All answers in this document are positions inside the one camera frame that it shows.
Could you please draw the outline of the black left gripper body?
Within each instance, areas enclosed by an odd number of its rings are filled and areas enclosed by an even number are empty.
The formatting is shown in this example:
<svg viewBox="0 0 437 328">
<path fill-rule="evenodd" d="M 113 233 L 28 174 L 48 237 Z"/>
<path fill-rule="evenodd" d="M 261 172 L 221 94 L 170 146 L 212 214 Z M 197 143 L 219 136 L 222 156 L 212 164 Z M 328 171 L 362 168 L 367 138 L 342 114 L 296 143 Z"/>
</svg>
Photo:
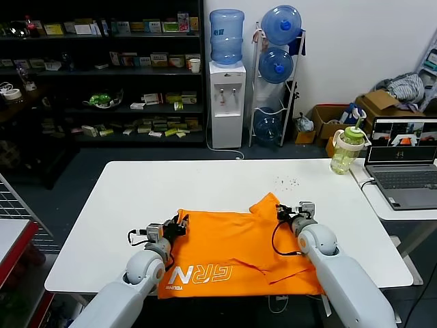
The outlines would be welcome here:
<svg viewBox="0 0 437 328">
<path fill-rule="evenodd" d="M 167 220 L 163 224 L 163 238 L 167 240 L 175 240 L 181 236 L 181 222 L 179 225 L 173 225 L 171 220 Z"/>
</svg>

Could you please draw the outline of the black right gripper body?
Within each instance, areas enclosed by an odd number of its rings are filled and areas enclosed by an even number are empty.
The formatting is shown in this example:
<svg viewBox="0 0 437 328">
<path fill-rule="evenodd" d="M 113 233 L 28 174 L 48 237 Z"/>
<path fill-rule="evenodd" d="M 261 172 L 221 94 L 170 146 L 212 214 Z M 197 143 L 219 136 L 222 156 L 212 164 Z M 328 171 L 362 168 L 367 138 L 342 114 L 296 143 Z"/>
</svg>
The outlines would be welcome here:
<svg viewBox="0 0 437 328">
<path fill-rule="evenodd" d="M 285 206 L 284 207 L 284 221 L 286 223 L 293 223 L 297 218 L 302 217 L 302 206 Z"/>
</svg>

